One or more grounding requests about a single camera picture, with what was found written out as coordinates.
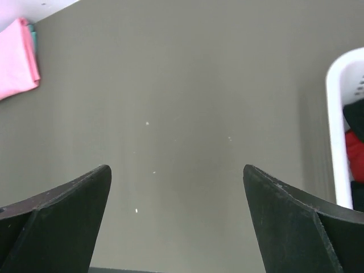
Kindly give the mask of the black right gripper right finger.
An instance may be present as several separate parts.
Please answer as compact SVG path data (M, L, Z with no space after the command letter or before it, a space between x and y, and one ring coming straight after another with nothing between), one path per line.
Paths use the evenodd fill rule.
M246 165L243 184L266 272L363 272L363 213Z

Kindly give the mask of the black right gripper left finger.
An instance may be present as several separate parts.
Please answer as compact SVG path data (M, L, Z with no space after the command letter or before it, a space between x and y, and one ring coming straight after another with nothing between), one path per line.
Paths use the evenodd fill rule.
M101 165L1 207L1 272L88 272L110 186Z

